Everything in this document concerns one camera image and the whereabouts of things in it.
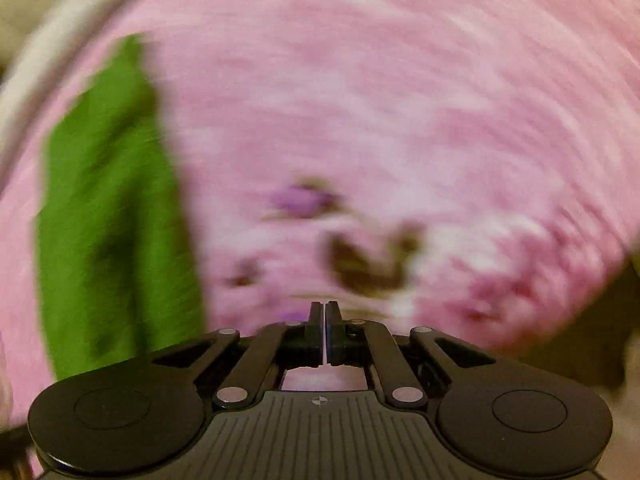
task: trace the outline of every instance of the ribbed gray panel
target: ribbed gray panel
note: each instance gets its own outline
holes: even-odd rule
[[[318,406],[314,398],[328,402]],[[47,473],[45,480],[62,480]],[[373,392],[268,392],[217,415],[200,441],[145,480],[491,480],[452,456],[415,413]],[[596,480],[582,474],[575,480]]]

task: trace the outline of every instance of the pink surface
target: pink surface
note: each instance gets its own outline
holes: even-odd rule
[[[640,226],[638,1],[136,0],[46,107],[0,203],[15,420],[51,381],[32,259],[40,145],[117,38],[152,45],[212,327],[252,332],[339,298],[397,332],[504,348],[568,322]],[[292,189],[308,176],[341,212]],[[422,237],[404,286],[339,283],[330,234],[385,267],[403,226]]]

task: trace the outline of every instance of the crosshair logo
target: crosshair logo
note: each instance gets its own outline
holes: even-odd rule
[[[317,397],[314,397],[313,399],[311,399],[311,402],[314,403],[316,406],[324,406],[326,403],[329,402],[329,399],[318,395]]]

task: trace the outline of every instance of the green cloth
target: green cloth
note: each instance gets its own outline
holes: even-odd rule
[[[49,139],[40,317],[59,380],[205,331],[142,50],[125,38]]]

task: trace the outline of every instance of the round joint cover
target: round joint cover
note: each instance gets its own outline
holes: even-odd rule
[[[437,423],[469,462],[498,475],[561,476],[593,465],[611,436],[606,404],[571,381],[545,390],[499,381],[454,386]]]
[[[185,449],[204,422],[193,384],[133,375],[83,374],[44,390],[29,412],[42,459],[82,476],[120,476]]]

